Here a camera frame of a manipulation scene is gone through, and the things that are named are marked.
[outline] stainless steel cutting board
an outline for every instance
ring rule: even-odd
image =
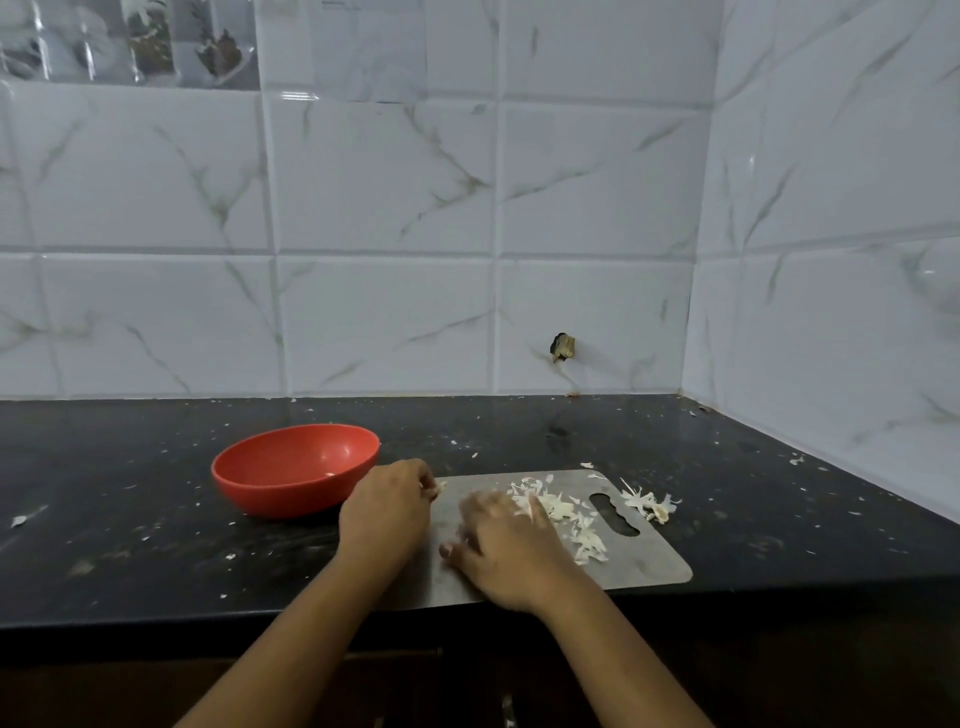
[[[589,477],[591,473],[600,477]],[[553,482],[546,477],[553,474]],[[540,473],[495,473],[489,475],[461,475],[441,478],[446,482],[444,492],[433,504],[429,543],[407,565],[396,583],[380,604],[383,610],[423,609],[451,604],[467,604],[483,599],[459,573],[444,566],[438,547],[444,541],[456,541],[460,526],[460,501],[473,491],[498,490],[506,492],[511,483],[533,477],[542,480],[550,493],[563,493],[587,501],[584,510],[593,511],[590,496],[606,494],[611,503],[639,534],[621,536],[613,531],[602,517],[592,527],[607,547],[608,562],[592,559],[583,569],[606,590],[632,587],[652,587],[660,584],[680,584],[693,577],[686,561],[634,508],[624,506],[617,488],[605,476],[592,470],[543,471]],[[559,527],[561,533],[569,530],[567,524]],[[575,546],[564,542],[572,553]]]

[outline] right hand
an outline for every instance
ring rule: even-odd
[[[470,495],[460,503],[464,539],[441,545],[440,555],[494,603],[539,617],[568,585],[589,577],[534,495],[530,508],[527,518],[505,493]]]

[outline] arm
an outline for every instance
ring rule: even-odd
[[[604,728],[709,728],[710,722],[610,598],[564,549],[540,502],[532,519],[499,493],[461,504],[467,544],[441,555],[497,604],[541,619]]]
[[[430,523],[422,460],[374,468],[340,512],[337,554],[177,728],[299,728]]]

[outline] marble pattern tile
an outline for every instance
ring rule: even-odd
[[[12,116],[47,250],[268,251],[259,94],[20,83]]]
[[[491,249],[493,105],[267,103],[282,251]]]
[[[0,255],[0,398],[58,392],[38,273],[31,255]]]
[[[492,97],[500,0],[425,0],[425,8],[429,92]]]
[[[679,388],[692,264],[499,265],[498,394]],[[576,339],[576,355],[554,363],[560,332]]]
[[[960,230],[960,4],[882,0],[769,77],[751,249]]]
[[[24,250],[34,241],[14,153],[10,100],[8,85],[0,83],[0,250]]]
[[[776,58],[782,60],[803,50],[878,2],[881,0],[778,0]]]
[[[708,104],[717,0],[512,0],[510,97]]]
[[[323,98],[413,104],[426,97],[423,0],[307,6],[314,88]]]
[[[777,7],[772,0],[727,0],[714,88],[718,104],[738,96],[773,67]]]
[[[745,265],[730,412],[960,521],[960,238]]]
[[[751,85],[713,112],[697,259],[739,255],[753,222],[767,86]]]
[[[726,411],[744,262],[699,261],[693,272],[686,322],[682,389],[696,401]]]
[[[488,261],[284,257],[294,394],[489,391]]]
[[[693,257],[708,114],[508,108],[503,250]]]
[[[319,31],[311,22],[310,1],[254,0],[254,5],[263,87],[323,95],[314,61]],[[498,0],[424,0],[429,94],[492,94],[498,6]]]
[[[45,256],[66,393],[281,394],[271,266],[266,256]]]

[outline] granite countertop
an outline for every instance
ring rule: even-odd
[[[336,515],[246,517],[209,465],[323,422],[368,427],[381,463],[418,456],[439,476],[589,461],[670,493],[683,504],[660,532],[693,579],[642,595],[960,577],[960,525],[673,395],[3,402],[0,629],[279,612],[331,557]]]

